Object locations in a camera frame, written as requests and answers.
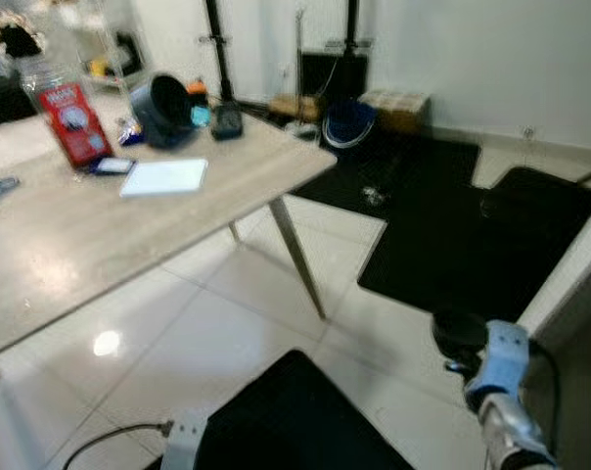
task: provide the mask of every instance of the red package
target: red package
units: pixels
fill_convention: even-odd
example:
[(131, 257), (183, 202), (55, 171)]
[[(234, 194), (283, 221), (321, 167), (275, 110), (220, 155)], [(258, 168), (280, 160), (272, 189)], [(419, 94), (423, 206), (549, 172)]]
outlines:
[(113, 155), (102, 125), (78, 83), (46, 90), (38, 98), (72, 166), (84, 166)]

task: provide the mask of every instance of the paper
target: paper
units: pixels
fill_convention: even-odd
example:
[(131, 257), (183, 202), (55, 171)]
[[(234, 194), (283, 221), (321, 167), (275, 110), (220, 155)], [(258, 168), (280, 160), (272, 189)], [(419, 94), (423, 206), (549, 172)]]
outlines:
[(204, 159), (136, 164), (119, 192), (122, 198), (198, 191), (208, 163)]

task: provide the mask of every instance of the power cord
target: power cord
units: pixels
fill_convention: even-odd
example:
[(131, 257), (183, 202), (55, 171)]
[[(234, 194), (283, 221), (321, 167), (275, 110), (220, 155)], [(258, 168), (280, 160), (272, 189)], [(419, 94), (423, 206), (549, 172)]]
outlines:
[(541, 346), (538, 341), (530, 338), (528, 342), (528, 351), (530, 352), (530, 355), (543, 356), (552, 369), (552, 426), (550, 427), (550, 442), (548, 449), (550, 450), (550, 453), (552, 453), (552, 455), (556, 458), (559, 431), (561, 427), (561, 373), (559, 372), (559, 366), (557, 365), (557, 361), (554, 359), (554, 356), (543, 346)]
[(123, 428), (115, 429), (114, 431), (110, 431), (107, 434), (103, 434), (102, 436), (98, 436), (97, 438), (92, 439), (91, 441), (83, 444), (80, 446), (69, 458), (68, 461), (63, 466), (63, 470), (68, 470), (71, 463), (85, 450), (91, 448), (95, 444), (98, 444), (102, 441), (105, 441), (109, 438), (114, 438), (115, 436), (119, 436), (120, 434), (130, 433), (132, 431), (138, 431), (140, 429), (152, 429), (155, 431), (160, 431), (164, 438), (169, 437), (169, 433), (171, 432), (171, 428), (173, 428), (174, 422), (167, 421), (165, 423), (141, 423), (141, 424), (133, 424), (132, 426), (125, 426)]

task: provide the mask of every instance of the table top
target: table top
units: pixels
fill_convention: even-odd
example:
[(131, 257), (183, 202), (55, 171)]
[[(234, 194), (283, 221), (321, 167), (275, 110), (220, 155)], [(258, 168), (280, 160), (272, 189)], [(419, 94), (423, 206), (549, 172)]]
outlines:
[(0, 352), (336, 162), (248, 116), (240, 139), (215, 142), (201, 129), (174, 151), (139, 145), (117, 154), (206, 158), (204, 186), (122, 199), (123, 176), (79, 175), (60, 150), (3, 169), (0, 177), (22, 184), (0, 199)]

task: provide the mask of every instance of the metal table leg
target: metal table leg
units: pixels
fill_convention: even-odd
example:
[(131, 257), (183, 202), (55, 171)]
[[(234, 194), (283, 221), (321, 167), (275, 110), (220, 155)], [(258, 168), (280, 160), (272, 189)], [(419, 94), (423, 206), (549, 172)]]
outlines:
[(235, 225), (235, 221), (230, 222), (228, 224), (228, 228), (230, 228), (230, 233), (233, 234), (235, 242), (241, 243), (241, 236), (239, 235), (239, 230), (237, 230), (237, 225)]
[(274, 220), (276, 220), (278, 229), (280, 230), (283, 240), (285, 240), (285, 244), (287, 245), (287, 249), (294, 260), (295, 268), (299, 273), (299, 277), (302, 279), (302, 282), (308, 291), (308, 295), (311, 297), (311, 300), (317, 308), (317, 314), (322, 320), (326, 320), (324, 306), (322, 305), (317, 288), (315, 287), (313, 276), (311, 275), (308, 264), (306, 263), (306, 258), (304, 257), (304, 253), (302, 252), (301, 245), (297, 238), (294, 224), (292, 223), (292, 219), (289, 217), (287, 206), (285, 206), (283, 198), (281, 197), (275, 199), (269, 203), (269, 209), (274, 216)]

